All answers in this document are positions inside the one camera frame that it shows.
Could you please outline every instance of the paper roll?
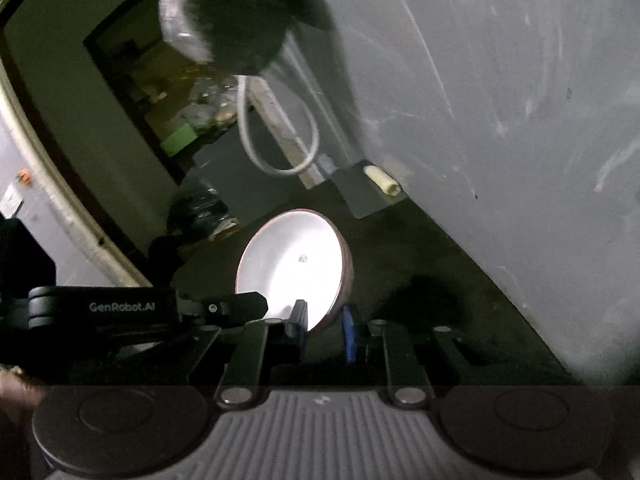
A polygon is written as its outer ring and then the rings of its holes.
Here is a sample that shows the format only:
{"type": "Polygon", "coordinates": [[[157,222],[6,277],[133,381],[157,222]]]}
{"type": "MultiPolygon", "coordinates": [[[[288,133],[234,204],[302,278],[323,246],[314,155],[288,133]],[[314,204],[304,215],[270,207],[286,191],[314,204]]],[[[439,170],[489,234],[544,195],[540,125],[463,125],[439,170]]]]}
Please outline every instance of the paper roll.
{"type": "Polygon", "coordinates": [[[388,174],[380,170],[377,166],[365,166],[364,173],[383,191],[383,193],[396,196],[400,194],[402,188],[388,174]]]}

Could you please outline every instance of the white bowl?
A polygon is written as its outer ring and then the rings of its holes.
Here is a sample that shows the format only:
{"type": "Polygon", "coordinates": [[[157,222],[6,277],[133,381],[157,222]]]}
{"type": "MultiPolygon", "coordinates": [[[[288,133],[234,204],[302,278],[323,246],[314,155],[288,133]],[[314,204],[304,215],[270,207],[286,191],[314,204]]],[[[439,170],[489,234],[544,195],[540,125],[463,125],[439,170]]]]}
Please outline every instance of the white bowl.
{"type": "Polygon", "coordinates": [[[353,283],[347,243],[324,216],[294,209],[269,220],[247,245],[236,274],[236,293],[260,292],[264,316],[287,319],[305,300],[308,330],[321,330],[337,315],[353,283]]]}

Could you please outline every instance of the floor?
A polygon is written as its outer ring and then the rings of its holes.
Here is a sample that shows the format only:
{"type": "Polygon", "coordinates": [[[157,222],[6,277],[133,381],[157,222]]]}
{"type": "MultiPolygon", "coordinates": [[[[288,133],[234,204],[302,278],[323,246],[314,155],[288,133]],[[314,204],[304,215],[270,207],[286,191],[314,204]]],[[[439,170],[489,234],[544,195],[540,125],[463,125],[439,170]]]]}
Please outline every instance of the floor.
{"type": "MultiPolygon", "coordinates": [[[[397,320],[415,333],[449,325],[537,364],[559,366],[489,277],[415,203],[405,199],[358,220],[331,182],[203,247],[178,270],[173,285],[194,299],[233,293],[238,261],[249,240],[269,218],[294,208],[321,212],[344,236],[355,275],[350,304],[361,319],[397,320]]],[[[336,322],[310,337],[307,357],[323,360],[341,348],[336,322]]]]}

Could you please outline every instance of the metal screw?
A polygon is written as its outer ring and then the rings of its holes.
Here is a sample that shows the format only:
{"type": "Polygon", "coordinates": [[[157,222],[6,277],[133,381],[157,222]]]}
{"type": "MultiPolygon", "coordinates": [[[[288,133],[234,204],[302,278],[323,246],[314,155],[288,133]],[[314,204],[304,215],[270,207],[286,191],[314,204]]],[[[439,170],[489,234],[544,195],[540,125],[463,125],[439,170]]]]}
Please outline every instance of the metal screw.
{"type": "Polygon", "coordinates": [[[405,388],[400,388],[396,390],[395,394],[396,400],[401,404],[418,404],[423,402],[427,398],[427,394],[422,391],[420,388],[415,388],[413,386],[408,386],[405,388]]]}
{"type": "Polygon", "coordinates": [[[241,386],[227,388],[220,394],[220,399],[225,404],[243,404],[251,400],[251,397],[253,397],[251,390],[241,386]]]}

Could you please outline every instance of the scratched wall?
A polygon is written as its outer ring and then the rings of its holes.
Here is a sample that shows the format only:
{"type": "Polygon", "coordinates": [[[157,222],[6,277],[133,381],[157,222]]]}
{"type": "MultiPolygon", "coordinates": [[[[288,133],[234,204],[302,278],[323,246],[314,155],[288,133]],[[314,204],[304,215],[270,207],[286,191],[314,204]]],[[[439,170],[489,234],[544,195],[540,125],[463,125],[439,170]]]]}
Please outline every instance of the scratched wall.
{"type": "Polygon", "coordinates": [[[348,135],[576,373],[640,362],[640,0],[309,0],[348,135]]]}

